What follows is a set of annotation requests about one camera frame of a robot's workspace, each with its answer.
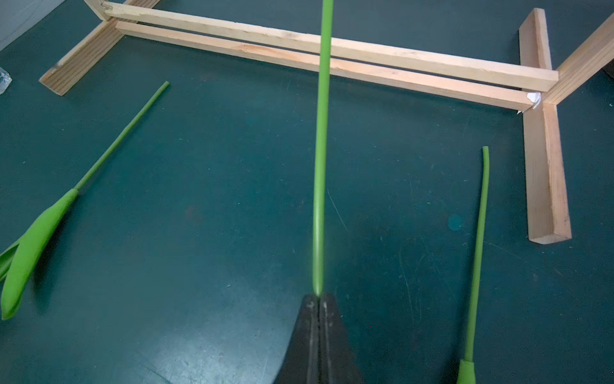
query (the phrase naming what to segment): wooden frame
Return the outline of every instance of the wooden frame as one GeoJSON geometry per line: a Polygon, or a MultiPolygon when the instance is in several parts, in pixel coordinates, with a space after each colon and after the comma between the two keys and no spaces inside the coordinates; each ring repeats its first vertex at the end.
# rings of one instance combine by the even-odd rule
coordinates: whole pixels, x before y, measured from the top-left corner
{"type": "MultiPolygon", "coordinates": [[[[318,35],[152,9],[159,0],[84,1],[102,22],[41,77],[40,82],[59,95],[125,34],[309,71],[319,69],[318,35]]],[[[519,36],[521,65],[333,38],[331,74],[522,111],[529,239],[548,244],[571,238],[556,105],[614,58],[614,15],[555,71],[543,9],[529,14],[519,36]]]]}

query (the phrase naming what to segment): white tape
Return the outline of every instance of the white tape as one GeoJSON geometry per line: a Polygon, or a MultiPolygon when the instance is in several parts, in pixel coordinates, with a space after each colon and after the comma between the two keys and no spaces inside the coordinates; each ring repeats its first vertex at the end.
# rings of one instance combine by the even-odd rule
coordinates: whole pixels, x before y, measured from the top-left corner
{"type": "Polygon", "coordinates": [[[531,109],[535,109],[542,102],[542,93],[541,92],[527,92],[527,98],[531,100],[531,103],[533,103],[533,106],[531,107],[531,109]]]}

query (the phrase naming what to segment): green plastic tube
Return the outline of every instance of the green plastic tube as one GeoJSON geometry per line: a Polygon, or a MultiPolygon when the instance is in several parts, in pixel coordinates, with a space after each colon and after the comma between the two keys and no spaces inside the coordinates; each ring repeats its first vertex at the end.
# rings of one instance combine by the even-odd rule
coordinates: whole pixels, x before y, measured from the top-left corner
{"type": "Polygon", "coordinates": [[[486,201],[488,199],[488,179],[491,172],[488,147],[482,147],[484,168],[482,171],[482,193],[480,197],[480,214],[478,230],[475,236],[475,257],[473,258],[473,280],[469,300],[469,319],[467,321],[467,340],[465,357],[460,361],[457,384],[475,384],[475,366],[473,363],[473,341],[475,339],[475,321],[478,316],[478,294],[480,293],[480,272],[482,269],[482,250],[484,247],[484,227],[486,225],[486,201]]]}
{"type": "Polygon", "coordinates": [[[136,116],[132,119],[132,121],[130,123],[128,123],[128,125],[122,130],[122,132],[115,139],[115,141],[111,144],[111,146],[109,148],[107,148],[106,151],[104,151],[104,153],[100,157],[100,159],[98,159],[98,161],[96,161],[96,163],[94,163],[94,165],[91,166],[90,170],[87,171],[87,173],[81,178],[81,180],[79,180],[77,185],[74,187],[76,190],[81,189],[81,187],[83,187],[85,185],[85,183],[87,183],[87,181],[91,178],[91,176],[93,174],[95,174],[96,171],[98,171],[100,166],[113,153],[113,151],[117,148],[117,146],[124,140],[126,135],[130,133],[130,131],[136,125],[136,123],[139,122],[141,117],[143,117],[143,115],[145,113],[147,113],[149,108],[151,108],[151,106],[154,105],[155,101],[158,100],[158,97],[160,97],[160,95],[162,94],[162,92],[164,92],[164,90],[168,87],[168,85],[169,85],[169,82],[165,81],[164,84],[162,84],[160,86],[160,88],[158,88],[158,90],[154,93],[154,95],[151,97],[151,99],[149,99],[147,104],[145,104],[145,106],[143,106],[143,108],[141,108],[139,113],[136,114],[136,116]]]}
{"type": "Polygon", "coordinates": [[[324,192],[326,190],[326,136],[330,84],[330,41],[333,31],[333,0],[322,3],[320,76],[317,84],[316,165],[313,183],[313,291],[324,288],[324,192]]]}

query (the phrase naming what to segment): green stick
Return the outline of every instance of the green stick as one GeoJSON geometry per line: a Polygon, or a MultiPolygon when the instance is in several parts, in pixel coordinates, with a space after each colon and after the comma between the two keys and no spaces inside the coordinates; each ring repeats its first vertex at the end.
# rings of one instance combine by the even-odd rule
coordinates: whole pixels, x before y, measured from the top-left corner
{"type": "Polygon", "coordinates": [[[330,41],[333,31],[333,0],[322,3],[320,76],[317,84],[316,166],[313,183],[313,290],[324,288],[324,190],[326,189],[326,134],[330,83],[330,41]]]}
{"type": "Polygon", "coordinates": [[[473,259],[473,281],[471,283],[471,298],[469,300],[469,319],[467,321],[467,340],[465,357],[460,361],[458,384],[475,383],[473,365],[473,341],[475,339],[475,321],[478,316],[478,294],[480,293],[480,272],[482,269],[482,249],[484,247],[484,226],[486,225],[486,200],[488,199],[488,179],[491,171],[488,147],[482,147],[484,168],[482,171],[482,194],[480,197],[480,214],[478,216],[478,231],[475,236],[475,257],[473,259]]]}
{"type": "Polygon", "coordinates": [[[164,84],[162,84],[162,86],[160,86],[160,88],[158,88],[158,90],[156,91],[156,93],[154,93],[154,95],[151,97],[151,99],[149,99],[149,101],[147,102],[147,104],[145,104],[145,106],[143,108],[141,108],[141,110],[139,111],[139,113],[136,114],[136,116],[132,119],[132,121],[130,123],[128,123],[128,125],[126,126],[126,128],[123,129],[123,131],[119,134],[119,136],[117,137],[117,139],[115,139],[115,141],[113,142],[113,144],[111,144],[111,146],[104,151],[103,155],[100,157],[100,159],[98,159],[98,161],[96,163],[94,163],[94,165],[91,166],[90,170],[87,171],[87,173],[85,174],[85,176],[83,176],[81,178],[81,180],[79,180],[79,182],[77,183],[77,185],[74,187],[76,190],[81,189],[81,187],[83,187],[85,185],[86,182],[88,182],[88,180],[91,178],[91,176],[96,173],[96,171],[98,171],[98,169],[100,168],[100,166],[107,160],[107,158],[113,153],[113,151],[117,148],[117,146],[123,141],[123,139],[126,137],[127,134],[130,133],[130,130],[136,125],[136,123],[139,122],[139,120],[141,119],[141,117],[143,117],[143,115],[149,110],[149,108],[151,108],[152,105],[154,105],[155,101],[158,99],[158,97],[160,97],[160,95],[162,94],[162,92],[164,92],[164,90],[168,87],[169,82],[165,81],[164,84]]]}
{"type": "Polygon", "coordinates": [[[2,319],[9,319],[17,313],[21,302],[21,295],[26,283],[34,270],[43,250],[53,235],[62,217],[70,209],[81,188],[90,177],[100,168],[104,161],[117,148],[133,126],[168,87],[165,82],[149,99],[135,118],[123,129],[113,144],[104,152],[98,161],[90,168],[85,176],[77,183],[75,188],[69,190],[55,204],[47,208],[36,218],[30,228],[10,247],[0,254],[0,281],[6,279],[2,287],[0,305],[2,306],[2,319]]]}

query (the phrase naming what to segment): wooden leg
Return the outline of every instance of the wooden leg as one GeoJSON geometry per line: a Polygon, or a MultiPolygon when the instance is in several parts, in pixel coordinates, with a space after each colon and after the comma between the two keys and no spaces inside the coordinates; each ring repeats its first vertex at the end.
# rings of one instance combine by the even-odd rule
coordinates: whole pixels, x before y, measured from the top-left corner
{"type": "MultiPolygon", "coordinates": [[[[543,9],[529,14],[519,35],[520,63],[551,69],[543,9]]],[[[525,111],[523,125],[529,240],[540,244],[568,240],[572,230],[556,105],[543,102],[525,111]]]]}
{"type": "Polygon", "coordinates": [[[543,100],[559,104],[612,59],[614,59],[614,14],[558,67],[559,81],[544,94],[543,100]]]}
{"type": "MultiPolygon", "coordinates": [[[[127,0],[126,4],[152,8],[160,0],[127,0]]],[[[101,22],[85,39],[51,67],[40,79],[44,86],[63,96],[124,36],[116,30],[116,18],[101,22]]]]}

